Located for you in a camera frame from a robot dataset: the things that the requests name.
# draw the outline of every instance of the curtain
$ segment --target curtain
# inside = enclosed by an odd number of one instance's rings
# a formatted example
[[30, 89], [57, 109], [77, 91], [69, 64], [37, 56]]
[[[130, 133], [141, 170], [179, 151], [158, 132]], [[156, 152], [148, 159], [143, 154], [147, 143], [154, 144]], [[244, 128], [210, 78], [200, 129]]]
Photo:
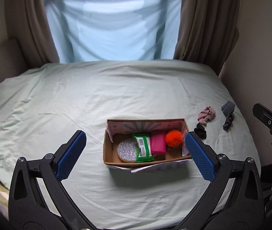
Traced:
[[30, 68], [59, 62], [43, 0], [5, 0], [5, 21]]
[[217, 75], [233, 49], [240, 0], [182, 0], [174, 59], [203, 63]]

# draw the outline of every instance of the orange pom-pom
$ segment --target orange pom-pom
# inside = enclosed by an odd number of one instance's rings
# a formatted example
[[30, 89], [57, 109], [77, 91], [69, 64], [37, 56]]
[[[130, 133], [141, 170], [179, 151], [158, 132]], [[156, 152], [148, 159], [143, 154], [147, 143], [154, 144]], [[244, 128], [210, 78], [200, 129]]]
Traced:
[[183, 142], [183, 135], [178, 130], [171, 130], [166, 134], [166, 144], [170, 148], [176, 148]]

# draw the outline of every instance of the pink scrunchie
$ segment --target pink scrunchie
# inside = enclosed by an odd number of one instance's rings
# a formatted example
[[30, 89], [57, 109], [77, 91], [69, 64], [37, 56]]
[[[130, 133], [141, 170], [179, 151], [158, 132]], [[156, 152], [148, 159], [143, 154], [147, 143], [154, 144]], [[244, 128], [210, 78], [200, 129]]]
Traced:
[[208, 106], [198, 114], [198, 121], [200, 124], [206, 125], [207, 122], [213, 120], [215, 116], [215, 110], [212, 107]]

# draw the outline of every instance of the pink pouch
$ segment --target pink pouch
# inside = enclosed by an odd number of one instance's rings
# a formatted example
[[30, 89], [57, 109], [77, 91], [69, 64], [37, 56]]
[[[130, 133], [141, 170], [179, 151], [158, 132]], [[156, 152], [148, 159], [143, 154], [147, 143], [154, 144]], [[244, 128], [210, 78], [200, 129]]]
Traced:
[[150, 147], [152, 155], [166, 154], [166, 132], [153, 131], [150, 135]]

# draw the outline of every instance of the pink fabric item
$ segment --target pink fabric item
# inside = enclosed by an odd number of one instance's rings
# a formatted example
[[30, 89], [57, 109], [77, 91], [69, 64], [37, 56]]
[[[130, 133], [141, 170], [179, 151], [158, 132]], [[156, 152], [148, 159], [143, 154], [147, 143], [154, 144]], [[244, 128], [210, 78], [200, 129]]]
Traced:
[[150, 147], [152, 155], [166, 154], [166, 132], [153, 131], [150, 135]]
[[212, 121], [216, 116], [215, 110], [208, 106], [198, 114], [198, 121], [200, 124], [206, 125], [208, 121]]

